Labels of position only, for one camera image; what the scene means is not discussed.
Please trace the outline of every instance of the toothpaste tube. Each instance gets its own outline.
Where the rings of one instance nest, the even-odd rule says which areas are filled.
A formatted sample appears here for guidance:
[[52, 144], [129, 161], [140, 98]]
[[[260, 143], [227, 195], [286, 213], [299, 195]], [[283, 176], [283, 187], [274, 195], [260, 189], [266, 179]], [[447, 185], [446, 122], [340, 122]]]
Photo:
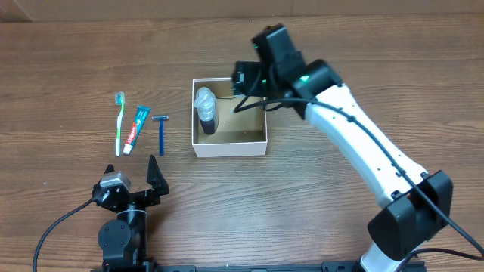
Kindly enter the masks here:
[[133, 147], [135, 147], [136, 139], [138, 139], [139, 132], [143, 128], [144, 121], [150, 112], [149, 107], [145, 106], [138, 106], [138, 111], [136, 112], [135, 121], [133, 122], [133, 126], [131, 127], [131, 131], [129, 132], [128, 140], [126, 140], [126, 144], [124, 144], [123, 153], [129, 155]]

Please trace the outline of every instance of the white cardboard box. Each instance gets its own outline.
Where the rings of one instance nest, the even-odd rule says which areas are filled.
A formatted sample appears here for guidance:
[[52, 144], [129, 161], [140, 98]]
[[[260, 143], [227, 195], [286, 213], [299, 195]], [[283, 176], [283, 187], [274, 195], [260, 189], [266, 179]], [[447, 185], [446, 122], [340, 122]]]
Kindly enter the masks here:
[[[207, 87], [217, 99], [219, 127], [215, 134], [207, 135], [198, 119], [197, 108], [193, 107], [197, 90]], [[231, 78], [194, 79], [191, 94], [191, 144], [198, 157], [217, 156], [261, 156], [267, 150], [267, 121], [261, 107], [233, 113], [233, 109], [242, 98], [233, 98]], [[262, 100], [261, 97], [250, 97], [251, 104]]]

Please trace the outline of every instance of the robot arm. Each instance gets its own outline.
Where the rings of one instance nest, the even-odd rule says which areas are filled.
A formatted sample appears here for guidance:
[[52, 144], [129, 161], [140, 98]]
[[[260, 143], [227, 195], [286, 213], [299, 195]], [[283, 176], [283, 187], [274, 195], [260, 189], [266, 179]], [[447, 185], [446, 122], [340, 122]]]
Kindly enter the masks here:
[[450, 178], [444, 172], [429, 175], [399, 150], [323, 60], [306, 65], [284, 26], [269, 26], [252, 41], [260, 62], [236, 63], [234, 94], [269, 97], [269, 101], [245, 107], [239, 104], [234, 111], [281, 102], [327, 134], [382, 208], [368, 224], [374, 244], [361, 257], [360, 267], [366, 271], [397, 270], [402, 260], [447, 224], [428, 203], [448, 217]]
[[[422, 181], [421, 174], [427, 171], [400, 151], [366, 116], [351, 95], [348, 86], [334, 85], [318, 94], [316, 98], [320, 102], [342, 108], [353, 115], [378, 138], [414, 183], [419, 184]], [[354, 123], [348, 122], [346, 117], [316, 104], [306, 106], [305, 117], [340, 148], [341, 153], [351, 162], [374, 193], [377, 204], [381, 208], [394, 200], [395, 192], [407, 193], [411, 189], [374, 141]]]

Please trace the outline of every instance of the wooden table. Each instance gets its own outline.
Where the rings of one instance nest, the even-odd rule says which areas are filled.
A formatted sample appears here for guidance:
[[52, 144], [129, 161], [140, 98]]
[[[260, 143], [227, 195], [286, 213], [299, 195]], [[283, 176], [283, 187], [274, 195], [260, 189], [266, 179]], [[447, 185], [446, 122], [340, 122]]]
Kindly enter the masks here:
[[[380, 211], [325, 135], [292, 110], [268, 113], [266, 156], [198, 159], [191, 147], [191, 79], [229, 76], [255, 60], [250, 39], [284, 22], [307, 60], [340, 72], [382, 130], [455, 186], [451, 215], [484, 243], [484, 17], [272, 17], [0, 26], [0, 270], [31, 270], [40, 236], [84, 203], [108, 163], [145, 183], [158, 151], [148, 121], [130, 156], [114, 156], [114, 94], [126, 94], [123, 141], [136, 106], [168, 113], [158, 163], [171, 193], [148, 209], [149, 251], [199, 267], [352, 260]], [[47, 238], [40, 271], [90, 271], [97, 235], [115, 215], [89, 206]], [[475, 252], [447, 227], [428, 246]], [[484, 269], [425, 255], [430, 270]]]

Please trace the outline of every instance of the white toothbrush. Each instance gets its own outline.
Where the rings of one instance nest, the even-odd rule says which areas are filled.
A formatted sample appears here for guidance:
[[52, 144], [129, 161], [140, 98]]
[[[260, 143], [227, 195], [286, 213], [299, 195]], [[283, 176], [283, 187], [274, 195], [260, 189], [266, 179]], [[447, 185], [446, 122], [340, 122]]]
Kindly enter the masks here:
[[124, 115], [124, 93], [122, 91], [118, 91], [116, 93], [116, 105], [121, 105], [121, 111], [119, 112], [118, 119], [117, 119], [117, 135], [116, 135], [116, 156], [121, 154], [121, 125], [123, 123], [123, 115]]

